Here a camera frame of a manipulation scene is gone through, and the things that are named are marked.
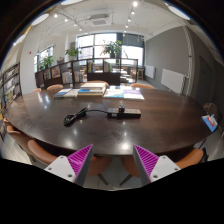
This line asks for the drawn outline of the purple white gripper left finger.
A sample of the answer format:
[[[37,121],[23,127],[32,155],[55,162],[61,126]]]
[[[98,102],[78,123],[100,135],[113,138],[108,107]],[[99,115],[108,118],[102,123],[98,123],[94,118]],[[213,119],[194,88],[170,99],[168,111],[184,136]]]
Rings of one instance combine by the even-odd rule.
[[[45,171],[82,186],[93,157],[92,147],[90,144],[69,156],[59,156],[45,168]]]

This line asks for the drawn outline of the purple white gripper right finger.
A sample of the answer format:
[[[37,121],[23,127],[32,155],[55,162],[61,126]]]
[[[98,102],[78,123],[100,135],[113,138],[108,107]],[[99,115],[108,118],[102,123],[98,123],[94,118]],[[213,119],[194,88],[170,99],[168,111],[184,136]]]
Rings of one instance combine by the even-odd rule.
[[[134,146],[133,156],[143,186],[180,170],[169,157],[157,156],[138,145]]]

